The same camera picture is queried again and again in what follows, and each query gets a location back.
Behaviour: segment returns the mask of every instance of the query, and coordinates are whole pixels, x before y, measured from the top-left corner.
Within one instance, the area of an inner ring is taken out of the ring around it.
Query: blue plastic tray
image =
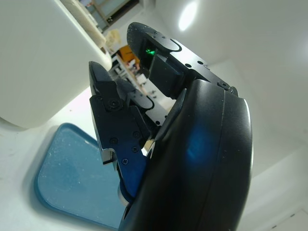
[[[34,187],[46,207],[117,230],[125,209],[118,185],[113,165],[102,164],[96,140],[75,125],[62,124]]]

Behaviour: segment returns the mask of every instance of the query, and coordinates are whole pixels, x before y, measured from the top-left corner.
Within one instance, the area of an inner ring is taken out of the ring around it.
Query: green led light
[[[145,52],[146,52],[147,54],[150,54],[150,55],[154,55],[154,54],[155,54],[155,51],[152,51],[152,50],[150,50],[150,49],[146,49]]]

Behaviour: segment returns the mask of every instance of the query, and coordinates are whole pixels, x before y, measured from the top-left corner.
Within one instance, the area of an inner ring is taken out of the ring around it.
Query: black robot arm
[[[167,112],[90,62],[93,123],[103,163],[127,202],[120,231],[234,231],[252,166],[249,109],[236,88],[176,40],[132,23],[128,44],[166,96]],[[147,156],[141,148],[154,140]]]

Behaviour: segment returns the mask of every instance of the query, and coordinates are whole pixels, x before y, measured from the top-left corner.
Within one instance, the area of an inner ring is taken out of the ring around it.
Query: white cylindrical object
[[[89,86],[88,62],[111,68],[58,0],[5,0],[0,7],[0,117],[36,127]]]

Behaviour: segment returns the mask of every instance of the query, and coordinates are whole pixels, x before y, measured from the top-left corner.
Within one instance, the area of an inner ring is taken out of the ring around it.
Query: ceiling light
[[[196,2],[191,2],[185,7],[179,21],[179,28],[181,31],[186,30],[190,26],[190,24],[193,22],[196,16],[196,13],[197,13]]]

